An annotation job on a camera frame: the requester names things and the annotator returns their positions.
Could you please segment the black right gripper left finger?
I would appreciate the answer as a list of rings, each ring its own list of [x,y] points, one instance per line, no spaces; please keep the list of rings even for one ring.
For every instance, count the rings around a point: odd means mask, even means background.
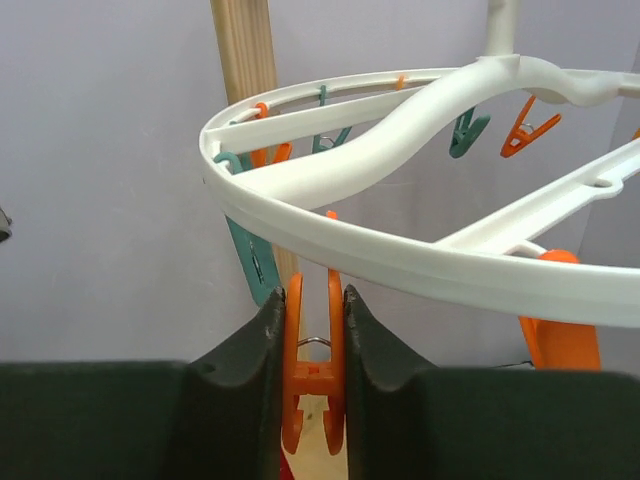
[[[285,293],[195,361],[1,367],[5,479],[275,479]]]

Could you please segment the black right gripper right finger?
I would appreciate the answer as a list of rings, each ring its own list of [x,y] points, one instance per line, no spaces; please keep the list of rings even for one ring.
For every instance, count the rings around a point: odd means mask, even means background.
[[[617,373],[439,367],[344,292],[353,479],[635,479],[639,382]]]

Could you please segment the white round clip hanger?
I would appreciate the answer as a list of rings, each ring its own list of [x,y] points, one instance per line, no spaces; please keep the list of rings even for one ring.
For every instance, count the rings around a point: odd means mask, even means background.
[[[215,1],[203,180],[241,227],[450,313],[635,328],[639,259],[576,249],[639,183],[635,1]]]

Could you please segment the red patterned sock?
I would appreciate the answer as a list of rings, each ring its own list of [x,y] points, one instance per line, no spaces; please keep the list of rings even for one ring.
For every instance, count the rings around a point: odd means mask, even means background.
[[[283,449],[280,449],[279,480],[295,480],[294,474]]]

